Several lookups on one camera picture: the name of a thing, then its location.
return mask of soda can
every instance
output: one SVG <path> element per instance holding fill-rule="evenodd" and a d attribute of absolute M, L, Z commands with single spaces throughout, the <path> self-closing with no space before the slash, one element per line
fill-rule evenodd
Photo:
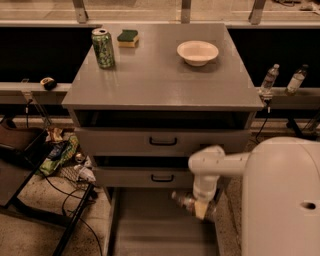
<path fill-rule="evenodd" d="M 100 68 L 110 68 L 115 65 L 111 34 L 96 28 L 91 33 L 92 45 Z"/>

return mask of cable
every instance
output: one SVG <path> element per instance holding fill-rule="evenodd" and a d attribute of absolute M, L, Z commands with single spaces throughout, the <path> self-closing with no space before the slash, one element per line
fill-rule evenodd
<path fill-rule="evenodd" d="M 92 234 L 96 238 L 98 246 L 99 246 L 100 255 L 102 256 L 102 249 L 101 249 L 101 245 L 100 245 L 99 238 L 98 238 L 97 234 L 93 231 L 93 229 L 82 218 L 79 218 L 79 220 L 81 220 L 90 229 L 90 231 L 92 232 Z"/>
<path fill-rule="evenodd" d="M 26 124 L 27 128 L 29 128 L 29 105 L 33 102 L 32 99 L 29 99 L 26 105 Z"/>
<path fill-rule="evenodd" d="M 64 199 L 64 201 L 63 201 L 63 203 L 62 203 L 62 206 L 61 206 L 61 210 L 62 210 L 62 213 L 63 213 L 64 216 L 67 216 L 66 211 L 65 211 L 65 209 L 64 209 L 65 203 L 67 202 L 68 198 L 69 198 L 70 196 L 72 196 L 72 194 L 75 193 L 75 192 L 78 191 L 78 190 L 80 190 L 80 189 L 76 189 L 76 190 L 72 191 L 72 192 L 71 192 L 70 194 L 68 194 L 68 196 Z M 100 255 L 102 256 L 102 249 L 101 249 L 101 245 L 100 245 L 99 238 L 98 238 L 97 234 L 96 234 L 96 233 L 94 232 L 94 230 L 88 225 L 88 223 L 86 223 L 82 218 L 79 218 L 79 220 L 81 220 L 81 221 L 90 229 L 90 231 L 91 231 L 91 232 L 93 233 L 93 235 L 95 236 L 95 238 L 96 238 L 96 240 L 97 240 L 97 242 L 98 242 Z"/>
<path fill-rule="evenodd" d="M 260 143 L 260 141 L 258 140 L 258 137 L 259 137 L 260 133 L 262 132 L 262 129 L 263 129 L 263 127 L 265 126 L 266 122 L 268 121 L 268 118 L 269 118 L 269 116 L 266 117 L 266 119 L 264 120 L 264 123 L 262 124 L 262 126 L 261 126 L 261 128 L 260 128 L 260 131 L 259 131 L 259 132 L 257 133 L 257 135 L 256 135 L 256 142 L 257 142 L 257 144 Z"/>
<path fill-rule="evenodd" d="M 59 189 L 59 188 L 57 188 L 55 185 L 53 185 L 53 184 L 51 183 L 51 181 L 48 179 L 47 176 L 45 176 L 44 174 L 43 174 L 43 176 L 45 177 L 45 179 L 48 181 L 48 183 L 49 183 L 54 189 L 58 190 L 58 191 L 61 192 L 62 194 L 65 194 L 65 195 L 67 195 L 67 196 L 72 196 L 72 197 L 77 198 L 77 199 L 82 199 L 81 197 L 72 195 L 72 194 L 73 194 L 72 192 L 71 192 L 71 193 L 67 193 L 67 192 L 62 191 L 61 189 Z"/>

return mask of sponge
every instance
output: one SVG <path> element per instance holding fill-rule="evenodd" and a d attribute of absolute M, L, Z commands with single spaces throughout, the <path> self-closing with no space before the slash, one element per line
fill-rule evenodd
<path fill-rule="evenodd" d="M 119 47 L 136 47 L 136 42 L 139 40 L 137 30 L 123 29 L 122 33 L 117 37 Z"/>

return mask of tiled floor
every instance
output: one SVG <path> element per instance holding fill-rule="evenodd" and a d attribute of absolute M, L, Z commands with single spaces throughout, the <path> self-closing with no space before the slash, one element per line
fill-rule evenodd
<path fill-rule="evenodd" d="M 84 1 L 89 15 L 89 22 L 102 21 L 144 21 L 175 22 L 180 20 L 181 0 L 123 0 L 123 1 Z M 198 0 L 192 1 L 192 21 L 247 21 L 253 0 Z M 318 21 L 320 16 L 312 12 L 301 12 L 295 7 L 285 7 L 274 1 L 267 1 L 263 20 Z M 0 1 L 0 24 L 3 21 L 30 20 L 33 22 L 76 21 L 72 1 Z M 259 132 L 263 120 L 257 120 L 252 127 L 254 133 Z M 269 122 L 259 137 L 259 141 L 269 136 L 292 136 L 285 122 Z M 248 144 L 248 151 L 255 146 L 255 136 Z M 61 190 L 71 192 L 74 187 L 69 181 L 60 177 L 50 180 Z M 241 179 L 233 180 L 227 191 L 229 199 L 223 195 L 218 207 L 217 223 L 221 256 L 239 256 L 239 232 L 241 230 Z M 98 189 L 98 199 L 89 206 L 82 218 L 91 226 L 99 238 L 100 245 L 105 248 L 108 229 L 110 205 L 102 189 Z M 34 176 L 22 191 L 20 198 L 34 207 L 60 213 L 66 195 L 61 194 L 39 176 Z M 70 198 L 66 208 L 74 209 L 76 199 Z M 58 244 L 63 229 L 54 225 L 30 222 L 12 216 L 0 214 L 0 255 L 6 256 L 47 256 L 52 255 Z M 93 233 L 81 221 L 71 237 L 63 255 L 99 255 L 98 243 Z"/>
<path fill-rule="evenodd" d="M 88 22 L 99 21 L 164 21 L 175 22 L 181 18 L 182 0 L 91 0 L 83 1 L 89 16 Z M 197 0 L 191 4 L 192 21 L 246 21 L 254 0 Z M 300 11 L 301 4 L 284 6 L 276 1 L 266 1 L 263 20 L 268 21 L 318 21 L 319 15 Z M 72 1 L 0 1 L 1 20 L 75 21 Z"/>

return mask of countertop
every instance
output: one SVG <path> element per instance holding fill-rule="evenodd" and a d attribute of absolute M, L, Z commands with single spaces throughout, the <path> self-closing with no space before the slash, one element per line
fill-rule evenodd
<path fill-rule="evenodd" d="M 257 111 L 261 100 L 221 24 L 109 24 L 116 65 L 98 67 L 90 49 L 63 106 L 74 109 Z M 136 48 L 119 48 L 122 29 L 136 29 Z M 191 67 L 177 53 L 188 40 L 213 43 L 217 59 Z"/>

